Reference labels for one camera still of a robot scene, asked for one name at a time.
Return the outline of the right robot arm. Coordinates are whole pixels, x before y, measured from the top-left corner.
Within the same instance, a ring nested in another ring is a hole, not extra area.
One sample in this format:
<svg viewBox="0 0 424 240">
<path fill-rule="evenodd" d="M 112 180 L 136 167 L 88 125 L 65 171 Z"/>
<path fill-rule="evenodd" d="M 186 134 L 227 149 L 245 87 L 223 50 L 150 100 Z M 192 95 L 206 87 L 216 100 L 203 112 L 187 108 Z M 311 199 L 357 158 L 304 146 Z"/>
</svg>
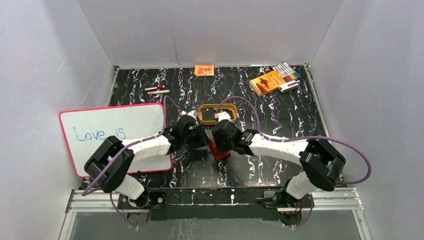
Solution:
<svg viewBox="0 0 424 240">
<path fill-rule="evenodd" d="M 234 151 L 240 155 L 282 159 L 302 167 L 291 177 L 280 193 L 264 197 L 264 205 L 295 207 L 301 199 L 316 190 L 332 192 L 346 164 L 346 158 L 326 139 L 288 141 L 284 137 L 261 135 L 258 130 L 241 131 L 227 112 L 213 114 L 217 124 L 212 136 L 218 153 Z"/>
</svg>

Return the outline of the red leather card holder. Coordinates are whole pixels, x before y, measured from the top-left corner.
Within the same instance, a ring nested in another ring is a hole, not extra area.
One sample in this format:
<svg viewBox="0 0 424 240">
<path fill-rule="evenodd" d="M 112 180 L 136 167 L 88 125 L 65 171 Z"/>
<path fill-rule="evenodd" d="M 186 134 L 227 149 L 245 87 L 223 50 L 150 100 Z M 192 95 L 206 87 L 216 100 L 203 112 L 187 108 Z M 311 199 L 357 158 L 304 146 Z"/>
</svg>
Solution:
<svg viewBox="0 0 424 240">
<path fill-rule="evenodd" d="M 217 161 L 225 159 L 231 155 L 231 151 L 219 152 L 213 138 L 211 139 L 211 144 L 209 145 L 209 148 L 212 155 Z"/>
</svg>

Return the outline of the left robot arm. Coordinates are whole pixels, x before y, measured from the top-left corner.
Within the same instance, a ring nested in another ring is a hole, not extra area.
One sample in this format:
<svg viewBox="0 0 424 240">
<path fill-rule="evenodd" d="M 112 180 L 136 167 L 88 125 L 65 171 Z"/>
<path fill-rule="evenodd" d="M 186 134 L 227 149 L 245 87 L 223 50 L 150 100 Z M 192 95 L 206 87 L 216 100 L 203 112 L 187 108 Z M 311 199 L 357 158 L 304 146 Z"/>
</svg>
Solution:
<svg viewBox="0 0 424 240">
<path fill-rule="evenodd" d="M 182 111 L 175 125 L 165 127 L 161 132 L 137 140 L 120 140 L 107 137 L 84 165 L 91 178 L 83 196 L 94 192 L 119 193 L 126 196 L 137 208 L 149 203 L 149 190 L 136 178 L 128 174 L 134 162 L 157 156 L 168 156 L 179 151 L 188 141 L 189 135 L 198 127 L 197 110 Z"/>
</svg>

